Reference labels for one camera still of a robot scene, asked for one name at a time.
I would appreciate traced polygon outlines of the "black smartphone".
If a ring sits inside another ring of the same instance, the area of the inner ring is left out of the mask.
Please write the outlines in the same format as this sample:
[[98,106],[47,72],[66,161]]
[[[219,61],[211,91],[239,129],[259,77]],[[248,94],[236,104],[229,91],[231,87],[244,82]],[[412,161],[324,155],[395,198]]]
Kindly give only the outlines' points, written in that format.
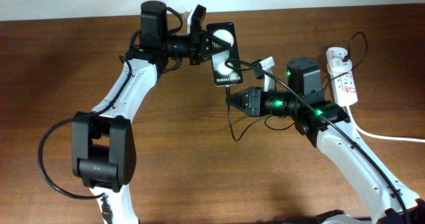
[[243,75],[239,70],[233,70],[225,65],[228,59],[238,60],[238,44],[234,23],[211,23],[207,25],[207,31],[213,36],[228,42],[231,45],[229,51],[223,51],[212,56],[212,71],[215,86],[232,86],[243,83]]

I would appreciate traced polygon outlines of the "white power strip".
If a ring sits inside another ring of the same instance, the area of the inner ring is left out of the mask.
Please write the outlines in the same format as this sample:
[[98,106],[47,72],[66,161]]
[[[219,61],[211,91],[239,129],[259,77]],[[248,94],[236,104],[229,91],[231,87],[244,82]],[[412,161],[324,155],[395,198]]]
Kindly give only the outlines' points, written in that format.
[[[327,49],[327,63],[333,58],[341,58],[347,55],[347,50],[342,47],[331,47]],[[330,74],[334,101],[341,107],[351,106],[358,101],[357,90],[353,73],[351,71],[341,74]]]

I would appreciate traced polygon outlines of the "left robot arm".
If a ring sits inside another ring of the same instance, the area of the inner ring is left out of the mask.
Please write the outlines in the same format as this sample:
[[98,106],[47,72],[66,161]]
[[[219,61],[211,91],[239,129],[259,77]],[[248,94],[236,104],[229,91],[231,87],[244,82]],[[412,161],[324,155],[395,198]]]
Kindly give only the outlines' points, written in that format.
[[104,223],[139,223],[129,191],[136,166],[131,123],[146,94],[157,84],[173,58],[191,65],[214,60],[236,43],[230,23],[202,28],[206,9],[197,5],[189,14],[188,31],[169,29],[167,14],[175,12],[161,1],[141,4],[141,29],[136,31],[123,70],[106,97],[91,112],[78,112],[72,123],[72,172],[89,187]]

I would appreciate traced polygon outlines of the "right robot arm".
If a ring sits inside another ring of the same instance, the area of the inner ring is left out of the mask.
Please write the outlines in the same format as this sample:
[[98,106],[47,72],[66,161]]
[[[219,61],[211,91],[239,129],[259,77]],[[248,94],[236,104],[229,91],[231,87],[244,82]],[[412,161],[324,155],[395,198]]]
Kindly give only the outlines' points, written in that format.
[[424,222],[424,200],[379,160],[349,115],[325,99],[320,68],[314,58],[291,60],[287,64],[287,83],[263,68],[259,60],[244,63],[243,69],[271,78],[285,89],[252,86],[227,92],[229,107],[251,117],[291,117],[296,130],[339,168],[367,207],[371,223]]

